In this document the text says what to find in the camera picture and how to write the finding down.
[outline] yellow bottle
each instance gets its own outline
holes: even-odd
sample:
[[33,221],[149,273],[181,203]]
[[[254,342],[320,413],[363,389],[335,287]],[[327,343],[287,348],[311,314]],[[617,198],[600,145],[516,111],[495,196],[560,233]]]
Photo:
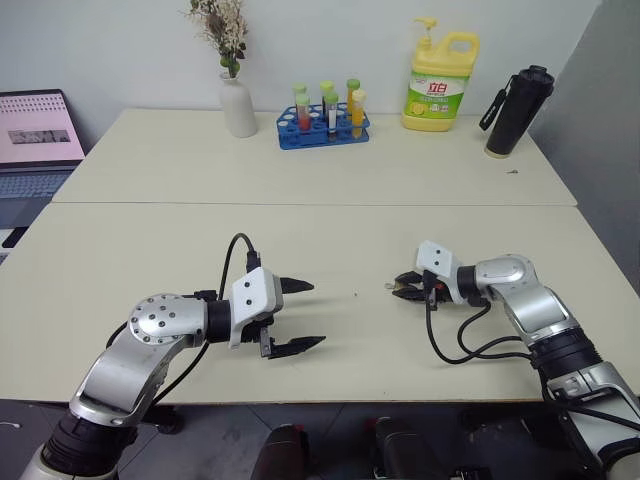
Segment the yellow bottle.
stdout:
[[[424,24],[427,35],[420,39],[413,55],[402,123],[412,130],[444,132],[455,122],[480,41],[475,33],[450,32],[431,47],[430,30],[437,25],[437,20],[431,17],[415,20]],[[469,49],[466,52],[452,50],[457,42],[469,44]]]

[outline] gray wall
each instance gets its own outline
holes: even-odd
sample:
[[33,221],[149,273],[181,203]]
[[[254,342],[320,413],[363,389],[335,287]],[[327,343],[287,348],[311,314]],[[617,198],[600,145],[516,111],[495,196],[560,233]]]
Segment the gray wall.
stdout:
[[530,133],[640,293],[638,0],[597,8]]

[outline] blue test tube rack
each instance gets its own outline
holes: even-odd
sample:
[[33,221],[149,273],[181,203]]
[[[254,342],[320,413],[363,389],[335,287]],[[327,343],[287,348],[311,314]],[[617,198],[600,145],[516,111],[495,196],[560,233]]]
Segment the blue test tube rack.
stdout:
[[[351,115],[347,112],[346,103],[338,103],[335,141],[329,141],[329,129],[326,121],[322,118],[322,105],[310,105],[309,111],[311,113],[311,128],[309,130],[300,130],[298,128],[295,106],[288,107],[278,117],[276,129],[278,130],[281,149],[293,150],[296,148],[326,147],[369,141],[369,134],[366,129],[371,124],[367,114],[364,114],[362,126],[354,127],[351,123]],[[362,129],[362,135],[359,138],[353,138],[354,128]]]

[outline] black thermos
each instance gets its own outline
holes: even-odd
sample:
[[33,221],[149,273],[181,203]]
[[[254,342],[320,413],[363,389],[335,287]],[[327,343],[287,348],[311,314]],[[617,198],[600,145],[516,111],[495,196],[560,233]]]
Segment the black thermos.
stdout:
[[545,67],[531,65],[513,75],[480,120],[480,128],[489,128],[504,103],[487,141],[487,154],[497,158],[508,157],[551,92],[553,77]]

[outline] white table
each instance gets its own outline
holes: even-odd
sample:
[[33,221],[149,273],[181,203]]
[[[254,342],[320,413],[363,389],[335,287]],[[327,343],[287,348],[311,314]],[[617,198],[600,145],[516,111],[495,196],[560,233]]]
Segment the white table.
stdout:
[[221,112],[126,110],[55,202],[286,205],[575,205],[531,138],[496,160],[479,117],[447,133],[371,115],[371,140],[283,151],[275,114],[236,139]]
[[[0,398],[68,400],[132,306],[157,292],[218,287],[232,234],[249,234],[264,266],[311,281],[285,297],[273,336],[327,340],[267,361],[256,344],[214,345],[167,401],[307,402],[539,398],[526,361],[443,364],[424,310],[385,283],[412,268],[425,239],[464,262],[522,253],[636,392],[640,300],[572,207],[330,207],[52,204],[0,268]],[[240,275],[242,250],[230,279]],[[453,355],[475,309],[434,314]],[[479,345],[513,334],[500,306],[469,331]],[[175,376],[195,355],[183,352]]]

